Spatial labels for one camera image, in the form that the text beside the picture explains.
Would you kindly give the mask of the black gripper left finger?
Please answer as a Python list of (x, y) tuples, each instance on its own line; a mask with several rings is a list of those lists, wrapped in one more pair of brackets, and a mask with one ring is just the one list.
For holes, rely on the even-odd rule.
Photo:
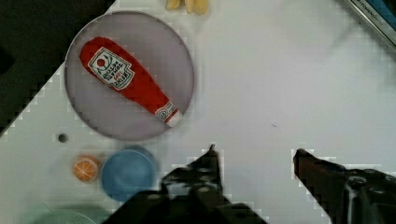
[(222, 201), (219, 153), (215, 147), (211, 144), (201, 157), (165, 175), (161, 179), (161, 193), (166, 193), (171, 200)]

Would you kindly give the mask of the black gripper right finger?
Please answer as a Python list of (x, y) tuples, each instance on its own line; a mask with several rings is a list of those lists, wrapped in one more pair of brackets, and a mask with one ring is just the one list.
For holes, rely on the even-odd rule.
[(294, 173), (332, 224), (396, 224), (396, 182), (375, 169), (347, 169), (300, 148)]

